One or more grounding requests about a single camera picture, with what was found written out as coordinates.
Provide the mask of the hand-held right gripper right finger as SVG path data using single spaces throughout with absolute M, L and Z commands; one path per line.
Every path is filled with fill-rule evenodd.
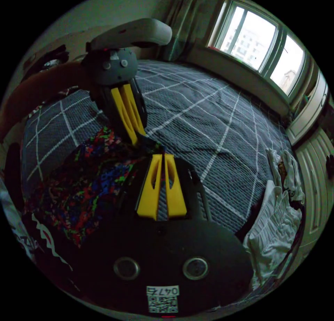
M 166 205 L 169 219 L 185 217 L 187 209 L 172 154 L 165 154 Z

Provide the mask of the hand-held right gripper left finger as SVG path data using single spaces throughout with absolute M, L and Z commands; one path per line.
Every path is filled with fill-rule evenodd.
M 162 154 L 154 154 L 148 160 L 148 167 L 145 168 L 143 186 L 136 210 L 139 217 L 154 221 L 158 219 L 162 157 Z

